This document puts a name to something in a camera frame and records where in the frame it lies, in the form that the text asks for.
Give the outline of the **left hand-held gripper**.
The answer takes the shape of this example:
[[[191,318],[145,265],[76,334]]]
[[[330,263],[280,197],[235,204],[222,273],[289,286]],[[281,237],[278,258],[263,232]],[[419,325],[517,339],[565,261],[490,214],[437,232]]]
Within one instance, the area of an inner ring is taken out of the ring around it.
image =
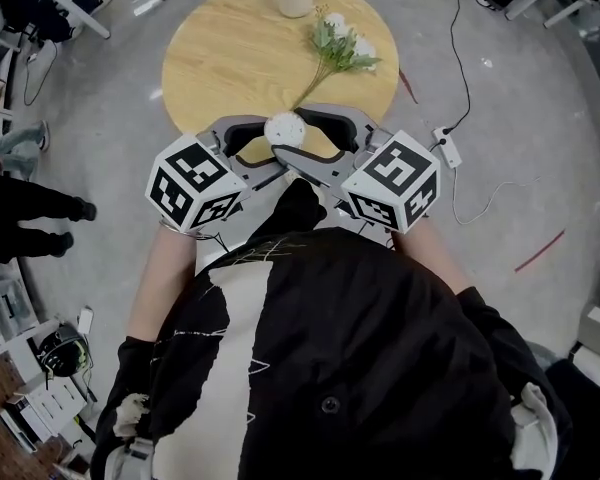
[[[178,232],[226,218],[249,189],[286,172],[275,157],[250,163],[237,155],[264,135],[266,117],[225,116],[199,135],[185,133],[160,152],[145,197]]]

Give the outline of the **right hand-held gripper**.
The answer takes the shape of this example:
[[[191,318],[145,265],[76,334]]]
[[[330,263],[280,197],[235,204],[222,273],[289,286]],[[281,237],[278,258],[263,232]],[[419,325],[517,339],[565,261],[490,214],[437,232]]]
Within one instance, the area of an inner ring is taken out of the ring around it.
[[[350,106],[305,104],[294,112],[341,151],[322,158],[274,145],[274,156],[288,169],[333,188],[352,217],[405,233],[438,199],[440,160],[406,132],[377,129],[366,113]]]

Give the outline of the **person's right forearm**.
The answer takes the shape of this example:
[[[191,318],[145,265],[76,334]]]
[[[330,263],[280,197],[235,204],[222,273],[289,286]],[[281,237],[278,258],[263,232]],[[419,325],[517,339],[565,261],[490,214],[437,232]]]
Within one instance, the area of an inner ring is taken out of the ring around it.
[[[473,285],[430,218],[422,217],[406,233],[392,231],[391,239],[397,252],[433,272],[454,294]]]

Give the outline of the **person's left forearm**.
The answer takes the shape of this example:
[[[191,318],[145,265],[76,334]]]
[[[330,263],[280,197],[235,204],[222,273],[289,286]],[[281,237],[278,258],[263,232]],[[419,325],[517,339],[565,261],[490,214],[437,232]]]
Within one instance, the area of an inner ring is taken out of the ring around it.
[[[159,225],[131,307],[127,336],[155,342],[174,303],[195,274],[197,242]]]

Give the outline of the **person's black trouser leg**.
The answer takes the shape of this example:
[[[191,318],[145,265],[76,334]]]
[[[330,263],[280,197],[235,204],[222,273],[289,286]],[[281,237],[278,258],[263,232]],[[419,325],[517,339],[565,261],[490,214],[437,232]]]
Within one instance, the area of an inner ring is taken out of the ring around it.
[[[320,189],[302,177],[294,178],[278,199],[273,213],[249,240],[273,238],[313,230],[327,216]]]

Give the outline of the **round wooden table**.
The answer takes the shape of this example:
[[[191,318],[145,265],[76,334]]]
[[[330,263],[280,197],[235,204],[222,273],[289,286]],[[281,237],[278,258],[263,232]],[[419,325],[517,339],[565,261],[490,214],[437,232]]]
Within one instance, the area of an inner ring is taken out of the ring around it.
[[[314,2],[374,47],[374,70],[333,74],[305,95],[319,64],[314,13],[292,19],[275,0],[206,0],[179,26],[163,63],[163,100],[179,131],[198,134],[230,115],[269,117],[297,101],[354,107],[381,122],[399,84],[388,26],[365,0]]]

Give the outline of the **artificial white flower bouquet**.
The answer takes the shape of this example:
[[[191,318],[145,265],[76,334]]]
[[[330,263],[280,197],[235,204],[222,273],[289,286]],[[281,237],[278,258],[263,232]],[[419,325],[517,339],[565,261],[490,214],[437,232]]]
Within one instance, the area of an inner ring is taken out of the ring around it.
[[[346,72],[375,71],[381,59],[375,47],[345,17],[330,12],[326,5],[315,8],[316,22],[309,35],[309,44],[318,56],[318,65],[311,82],[291,105],[298,108],[328,77]]]

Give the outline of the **red floor tape strip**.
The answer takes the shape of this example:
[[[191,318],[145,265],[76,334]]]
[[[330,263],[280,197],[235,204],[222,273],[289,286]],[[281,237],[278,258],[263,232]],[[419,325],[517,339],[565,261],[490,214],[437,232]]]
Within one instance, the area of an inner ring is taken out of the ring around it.
[[[514,268],[514,273],[519,273],[524,270],[526,267],[534,263],[538,258],[540,258],[543,254],[545,254],[551,247],[553,247],[565,234],[566,228],[562,229],[559,233],[557,233],[549,242],[543,245],[538,251],[536,251],[529,258],[524,260],[520,265]]]
[[[408,80],[408,78],[406,77],[406,75],[404,74],[404,72],[402,71],[402,69],[398,70],[398,74],[400,77],[400,80],[402,82],[402,84],[404,85],[406,91],[408,92],[409,96],[411,97],[412,101],[416,104],[419,105],[419,102],[414,94],[414,91],[412,89],[412,86]]]

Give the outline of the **thin silver bangle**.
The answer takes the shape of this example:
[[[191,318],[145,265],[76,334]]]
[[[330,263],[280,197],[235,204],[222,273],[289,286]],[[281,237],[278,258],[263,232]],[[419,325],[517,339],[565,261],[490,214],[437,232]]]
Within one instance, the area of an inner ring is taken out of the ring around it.
[[[159,221],[160,225],[164,228],[166,228],[167,230],[176,233],[178,235],[182,235],[182,236],[186,236],[189,238],[194,238],[194,239],[198,239],[200,237],[200,233],[196,230],[194,231],[181,231],[180,229],[178,229],[176,226],[172,225],[170,222],[168,222],[165,218],[161,218]]]

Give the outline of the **white power strip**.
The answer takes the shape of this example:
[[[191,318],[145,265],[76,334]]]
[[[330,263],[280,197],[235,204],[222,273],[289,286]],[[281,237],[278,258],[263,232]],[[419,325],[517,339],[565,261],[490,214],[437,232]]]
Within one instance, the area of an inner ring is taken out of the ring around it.
[[[435,150],[439,150],[449,169],[456,169],[462,163],[459,151],[453,141],[451,132],[445,127],[439,127],[433,130],[435,139]]]

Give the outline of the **person's black and white shirt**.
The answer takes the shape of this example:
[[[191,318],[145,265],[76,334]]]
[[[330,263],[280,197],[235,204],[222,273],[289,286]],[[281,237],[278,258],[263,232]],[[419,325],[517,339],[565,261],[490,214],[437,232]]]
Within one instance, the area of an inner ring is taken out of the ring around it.
[[[92,480],[138,438],[150,480],[551,480],[572,441],[476,288],[341,228],[216,260],[118,357]]]

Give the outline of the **black and green helmet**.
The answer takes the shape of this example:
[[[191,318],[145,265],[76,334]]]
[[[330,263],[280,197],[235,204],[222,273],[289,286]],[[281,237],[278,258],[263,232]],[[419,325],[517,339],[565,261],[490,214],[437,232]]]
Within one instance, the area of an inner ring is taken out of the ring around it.
[[[71,377],[89,365],[84,337],[70,324],[61,324],[37,348],[36,359],[49,377]]]

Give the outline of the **clear storage bins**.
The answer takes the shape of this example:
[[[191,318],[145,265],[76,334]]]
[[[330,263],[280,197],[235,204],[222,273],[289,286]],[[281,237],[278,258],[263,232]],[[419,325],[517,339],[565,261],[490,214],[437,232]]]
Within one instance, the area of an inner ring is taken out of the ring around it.
[[[39,324],[19,262],[0,264],[0,346]]]

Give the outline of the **white drawer unit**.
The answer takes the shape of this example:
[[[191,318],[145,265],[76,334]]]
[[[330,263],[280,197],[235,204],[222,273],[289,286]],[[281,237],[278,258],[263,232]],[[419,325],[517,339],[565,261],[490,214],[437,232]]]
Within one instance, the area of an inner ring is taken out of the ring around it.
[[[43,374],[18,388],[0,408],[0,420],[28,454],[60,432],[87,405],[70,377],[47,379]]]

